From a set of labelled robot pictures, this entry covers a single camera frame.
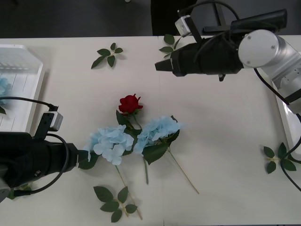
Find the loose leaf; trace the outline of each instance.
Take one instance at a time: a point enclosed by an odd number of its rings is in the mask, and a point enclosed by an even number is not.
[[[283,167],[288,171],[296,171],[296,166],[288,159],[283,159]]]
[[[123,52],[123,49],[122,48],[117,48],[116,50],[115,50],[115,53],[122,53]]]
[[[144,148],[142,154],[145,160],[147,161],[147,163],[150,165],[152,162],[158,160],[165,154],[169,145],[170,144],[163,143],[160,145],[148,146]]]
[[[122,216],[122,210],[121,209],[118,209],[116,210],[113,214],[112,214],[112,217],[111,217],[111,222],[112,223],[116,223],[120,220]]]
[[[88,152],[79,154],[79,168],[82,170],[92,169],[97,162],[99,155],[91,153],[91,159],[88,161]]]
[[[106,49],[106,48],[102,48],[100,50],[97,51],[100,55],[108,57],[109,55],[111,55],[111,52]]]
[[[275,156],[273,150],[270,149],[269,147],[264,146],[263,151],[264,151],[265,155],[269,158],[273,158]]]
[[[117,196],[118,200],[121,203],[124,203],[127,200],[127,194],[128,194],[128,188],[126,186],[118,193],[118,196]]]
[[[112,45],[111,45],[111,50],[114,50],[116,48],[116,43],[113,43]]]
[[[168,45],[174,44],[174,37],[171,34],[164,35],[164,42],[166,42]]]
[[[276,169],[276,163],[274,161],[270,161],[267,164],[267,173],[270,174],[271,172],[274,172]]]
[[[278,158],[283,158],[286,154],[286,146],[284,143],[281,143],[281,145],[278,148]]]
[[[1,113],[1,114],[6,114],[6,111],[5,111],[4,108],[1,107],[1,106],[0,106],[0,113]]]
[[[135,213],[135,211],[137,210],[137,206],[135,206],[135,205],[133,205],[133,204],[128,204],[127,206],[126,206],[126,211],[128,212],[128,213]]]
[[[170,55],[171,55],[171,53],[169,53],[169,54],[165,55],[165,56],[164,56],[164,58],[165,58],[165,57],[169,57]]]
[[[113,194],[106,187],[96,186],[94,187],[94,192],[102,202],[110,202],[113,200]]]
[[[114,63],[115,63],[115,56],[109,56],[107,58],[107,61],[108,61],[108,64],[113,67],[114,66]]]
[[[175,43],[175,45],[174,45],[174,50],[177,48],[177,45],[179,44],[179,41],[180,41],[181,38],[182,38],[182,37],[180,37],[180,38],[178,39],[178,41]]]
[[[174,49],[169,46],[164,46],[163,48],[161,48],[159,50],[163,53],[172,53],[174,51]]]
[[[104,212],[115,212],[119,207],[119,203],[116,201],[111,201],[105,203],[100,209]]]

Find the white container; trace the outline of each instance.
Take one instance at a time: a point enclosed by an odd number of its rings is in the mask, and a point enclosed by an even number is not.
[[[11,84],[10,96],[38,99],[43,63],[23,45],[0,45],[0,78]],[[0,131],[29,132],[36,104],[10,100],[0,114]]]

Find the white table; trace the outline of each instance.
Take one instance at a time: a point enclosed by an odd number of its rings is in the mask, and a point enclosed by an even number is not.
[[[300,36],[284,37],[298,51]],[[90,70],[97,50],[116,42],[124,49],[112,70]],[[193,42],[183,39],[181,45]],[[60,105],[64,116],[58,135],[82,148],[90,132],[115,126],[119,99],[136,93],[144,108],[143,124],[174,115],[186,127],[172,144],[172,152],[200,195],[191,188],[170,156],[149,166],[147,186],[141,157],[123,158],[121,169],[143,215],[136,213],[116,225],[166,226],[228,224],[299,224],[300,192],[280,167],[265,173],[263,145],[285,142],[276,99],[252,70],[217,76],[176,78],[157,72],[162,60],[162,37],[9,39],[0,44],[24,44],[46,63],[48,72],[40,100]],[[36,122],[46,110],[37,108]],[[301,183],[300,167],[292,178]],[[42,186],[48,176],[36,183]],[[99,210],[93,186],[106,185],[116,193],[123,187],[115,168],[104,159],[89,171],[73,169],[53,186],[31,197],[0,204],[0,225],[104,226],[109,213]]]

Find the flower stem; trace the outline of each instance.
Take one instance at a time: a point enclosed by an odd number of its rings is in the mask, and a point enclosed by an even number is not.
[[[140,127],[140,129],[142,129],[141,125],[137,122],[137,119],[136,119],[136,116],[135,116],[135,113],[133,114],[133,118],[135,120],[135,122],[137,123],[137,125]]]
[[[122,182],[123,182],[124,187],[126,187],[126,183],[124,182],[124,179],[123,179],[123,177],[122,177],[122,175],[121,175],[121,173],[120,173],[118,167],[115,166],[115,168],[117,169],[117,172],[118,172],[118,174],[119,174],[119,176],[120,176],[120,178],[121,178],[121,180],[122,180]],[[130,198],[131,198],[133,204],[134,204],[135,206],[137,206],[136,203],[135,203],[135,201],[134,201],[134,199],[132,198],[132,196],[131,196],[131,194],[130,194],[130,191],[128,191],[128,195],[130,196]],[[140,212],[139,209],[138,209],[138,206],[137,206],[137,213],[138,213],[140,219],[143,220],[142,215],[141,215],[141,212]]]
[[[144,162],[144,168],[145,168],[145,179],[146,179],[146,184],[149,184],[149,173],[147,171],[147,164],[146,164],[146,160],[144,157],[143,158],[143,162]]]
[[[191,184],[191,186],[194,188],[194,190],[196,190],[196,192],[199,194],[198,190],[196,189],[196,187],[192,184],[192,182],[189,180],[188,176],[186,175],[186,173],[184,172],[184,170],[181,168],[181,166],[179,165],[179,163],[177,162],[177,160],[174,158],[173,154],[170,151],[170,147],[168,149],[168,152],[171,154],[171,157],[174,159],[175,163],[177,163],[177,165],[180,167],[180,169],[182,170],[183,174],[185,175],[185,177],[188,179],[189,183]]]

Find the cable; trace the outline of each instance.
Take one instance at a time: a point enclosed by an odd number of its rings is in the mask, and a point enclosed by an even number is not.
[[[300,123],[301,123],[301,116],[299,114],[296,114]],[[301,188],[293,181],[293,179],[287,174],[286,170],[284,169],[284,166],[283,166],[283,160],[288,156],[290,155],[294,150],[296,150],[299,145],[301,144],[301,136],[300,136],[300,139],[298,140],[298,142],[296,143],[296,145],[288,152],[286,153],[280,160],[280,166],[281,166],[281,169],[282,171],[284,172],[284,174],[286,175],[286,177],[292,182],[293,185],[295,185],[295,187],[301,192]]]
[[[61,177],[61,175],[66,171],[67,166],[68,166],[68,161],[69,161],[69,148],[68,148],[68,145],[67,145],[66,141],[63,138],[61,138],[60,136],[56,135],[56,134],[47,133],[47,136],[56,137],[57,139],[59,139],[63,143],[63,145],[65,147],[65,150],[66,150],[66,159],[65,159],[65,163],[63,165],[63,168],[61,169],[61,171],[59,172],[59,174],[56,176],[56,178],[54,178],[49,184],[45,185],[42,188],[34,190],[34,191],[15,190],[14,191],[14,196],[15,197],[23,196],[23,195],[36,194],[36,193],[39,193],[41,191],[44,191],[45,189],[47,189],[50,186],[52,186]]]
[[[0,100],[24,100],[24,101],[29,101],[29,102],[41,104],[41,105],[46,105],[49,108],[54,108],[55,107],[54,105],[43,102],[43,101],[28,99],[28,98],[24,98],[24,97],[0,97]]]
[[[255,73],[257,74],[258,78],[265,84],[279,99],[281,99],[286,105],[289,105],[289,103],[270,85],[268,84],[263,77],[259,74],[257,68],[254,68]]]
[[[259,77],[259,79],[277,96],[279,97],[286,105],[289,105],[288,102],[273,88],[271,87],[263,78],[262,76],[259,74],[257,68],[254,68],[255,73],[257,74],[257,76]],[[298,117],[300,123],[301,123],[301,116],[299,114],[296,114],[296,116]],[[280,159],[280,167],[282,169],[282,171],[284,172],[284,174],[286,175],[286,177],[292,182],[293,185],[295,185],[295,187],[301,192],[301,188],[293,181],[293,179],[287,174],[286,170],[284,169],[283,166],[283,160],[289,156],[293,151],[295,151],[301,144],[301,136],[298,140],[298,142],[295,144],[295,146],[289,150],[281,159]]]
[[[210,3],[219,4],[219,5],[222,5],[222,6],[226,7],[226,8],[228,8],[233,13],[233,15],[235,16],[235,18],[237,20],[239,20],[238,14],[235,12],[235,10],[230,5],[228,5],[227,3],[224,3],[222,1],[216,1],[216,0],[207,0],[207,1],[203,1],[203,2],[200,2],[200,3],[194,4],[194,5],[188,6],[187,8],[184,8],[184,9],[182,9],[182,10],[179,11],[179,16],[180,17],[184,16],[185,12],[187,12],[188,10],[191,10],[191,9],[195,8],[196,6],[210,4]]]

